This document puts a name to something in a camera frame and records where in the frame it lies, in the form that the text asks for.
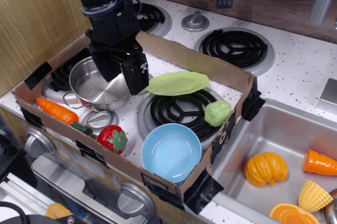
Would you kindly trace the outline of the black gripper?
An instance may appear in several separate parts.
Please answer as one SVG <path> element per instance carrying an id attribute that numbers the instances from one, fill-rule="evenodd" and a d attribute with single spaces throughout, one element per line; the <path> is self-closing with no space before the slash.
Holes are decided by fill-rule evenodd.
<path id="1" fill-rule="evenodd" d="M 86 32 L 92 59 L 107 82 L 123 72 L 132 95 L 149 83 L 147 59 L 136 41 L 140 32 L 136 15 L 133 0 L 85 1 L 85 16 L 92 25 Z"/>

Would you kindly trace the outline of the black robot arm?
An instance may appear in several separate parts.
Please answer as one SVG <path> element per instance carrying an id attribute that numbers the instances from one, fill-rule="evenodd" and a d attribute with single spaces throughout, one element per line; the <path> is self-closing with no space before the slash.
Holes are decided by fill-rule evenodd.
<path id="1" fill-rule="evenodd" d="M 148 86 L 148 63 L 136 37 L 140 32 L 134 0 L 80 0 L 82 13 L 92 27 L 92 59 L 106 81 L 123 74 L 132 95 Z"/>

